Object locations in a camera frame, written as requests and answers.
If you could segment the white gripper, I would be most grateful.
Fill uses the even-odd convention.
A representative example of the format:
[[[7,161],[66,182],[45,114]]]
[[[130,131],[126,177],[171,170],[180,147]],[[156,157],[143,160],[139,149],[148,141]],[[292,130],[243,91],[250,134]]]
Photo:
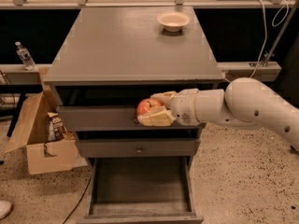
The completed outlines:
[[[166,127],[176,118],[182,126],[197,126],[199,121],[195,115],[195,97],[198,92],[197,89],[187,89],[180,92],[154,93],[151,98],[158,100],[163,106],[139,115],[137,119],[144,126]]]

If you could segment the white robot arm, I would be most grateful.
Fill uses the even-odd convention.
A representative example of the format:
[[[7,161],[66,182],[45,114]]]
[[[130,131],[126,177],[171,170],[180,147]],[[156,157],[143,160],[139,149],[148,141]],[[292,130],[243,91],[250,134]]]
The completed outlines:
[[[224,90],[186,89],[151,97],[162,104],[137,116],[144,126],[163,127],[173,122],[197,126],[212,122],[236,129],[265,127],[299,149],[299,109],[256,79],[237,78]]]

